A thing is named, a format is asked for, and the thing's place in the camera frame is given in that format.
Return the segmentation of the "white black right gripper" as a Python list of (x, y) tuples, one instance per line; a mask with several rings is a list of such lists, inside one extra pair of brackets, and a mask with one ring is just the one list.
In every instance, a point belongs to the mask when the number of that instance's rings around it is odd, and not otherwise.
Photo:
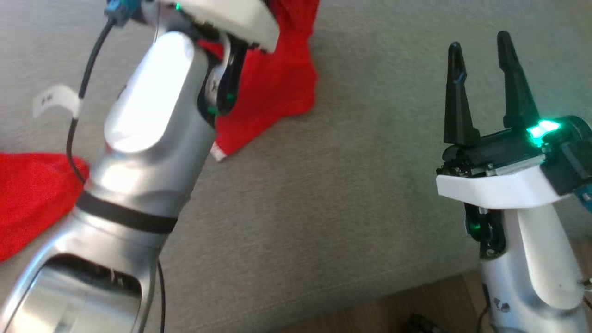
[(507, 31), (497, 34), (499, 67), (505, 76), (507, 130), (481, 138), (472, 123), (462, 47), (448, 48), (444, 142), (451, 144), (436, 171), (440, 196), (487, 209), (545, 206), (564, 198), (542, 171), (550, 145), (542, 139), (569, 132), (568, 117), (540, 120), (539, 112)]

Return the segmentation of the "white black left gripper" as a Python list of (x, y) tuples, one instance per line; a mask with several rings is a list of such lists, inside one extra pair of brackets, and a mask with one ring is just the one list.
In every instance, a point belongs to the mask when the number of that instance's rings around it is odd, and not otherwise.
[(162, 0), (191, 23), (209, 25), (248, 45), (275, 52), (279, 25), (262, 0)]

